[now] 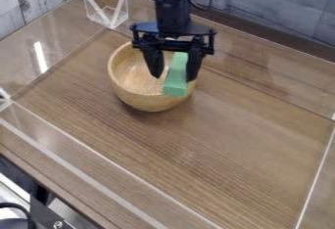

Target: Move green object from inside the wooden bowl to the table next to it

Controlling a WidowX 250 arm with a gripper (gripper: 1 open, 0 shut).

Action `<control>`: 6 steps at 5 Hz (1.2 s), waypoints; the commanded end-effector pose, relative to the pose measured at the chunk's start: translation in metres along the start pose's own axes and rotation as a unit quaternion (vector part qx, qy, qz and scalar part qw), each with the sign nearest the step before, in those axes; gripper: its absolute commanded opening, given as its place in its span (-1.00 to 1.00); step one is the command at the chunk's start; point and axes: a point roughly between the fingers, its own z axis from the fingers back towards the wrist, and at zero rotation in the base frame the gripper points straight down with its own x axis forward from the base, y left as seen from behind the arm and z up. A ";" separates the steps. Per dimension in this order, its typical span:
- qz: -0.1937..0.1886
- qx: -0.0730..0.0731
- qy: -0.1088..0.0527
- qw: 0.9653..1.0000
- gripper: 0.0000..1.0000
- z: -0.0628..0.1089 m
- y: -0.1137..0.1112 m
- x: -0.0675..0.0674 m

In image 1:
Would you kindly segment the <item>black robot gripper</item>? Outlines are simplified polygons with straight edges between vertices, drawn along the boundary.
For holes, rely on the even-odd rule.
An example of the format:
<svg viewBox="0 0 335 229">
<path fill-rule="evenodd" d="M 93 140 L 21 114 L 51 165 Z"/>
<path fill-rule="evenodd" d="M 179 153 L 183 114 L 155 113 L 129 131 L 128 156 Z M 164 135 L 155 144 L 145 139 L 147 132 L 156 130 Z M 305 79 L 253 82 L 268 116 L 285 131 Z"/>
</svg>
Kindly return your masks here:
<svg viewBox="0 0 335 229">
<path fill-rule="evenodd" d="M 188 52 L 187 81 L 197 77 L 204 55 L 215 53 L 216 31 L 191 19 L 189 0 L 153 0 L 156 19 L 131 24 L 132 46 L 143 52 L 151 75 L 164 71 L 164 51 Z"/>
</svg>

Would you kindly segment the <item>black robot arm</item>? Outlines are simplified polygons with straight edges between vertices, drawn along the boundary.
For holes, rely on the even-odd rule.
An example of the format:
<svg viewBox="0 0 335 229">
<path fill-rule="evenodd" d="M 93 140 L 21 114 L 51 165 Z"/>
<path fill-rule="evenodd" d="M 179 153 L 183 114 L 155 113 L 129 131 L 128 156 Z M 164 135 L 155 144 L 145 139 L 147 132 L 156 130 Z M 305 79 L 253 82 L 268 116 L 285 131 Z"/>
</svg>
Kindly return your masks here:
<svg viewBox="0 0 335 229">
<path fill-rule="evenodd" d="M 188 55 L 185 80 L 197 77 L 203 59 L 215 54 L 216 30 L 191 19 L 192 0 L 153 0 L 156 20 L 133 23 L 132 47 L 139 49 L 151 75 L 159 78 L 165 65 L 164 51 Z"/>
</svg>

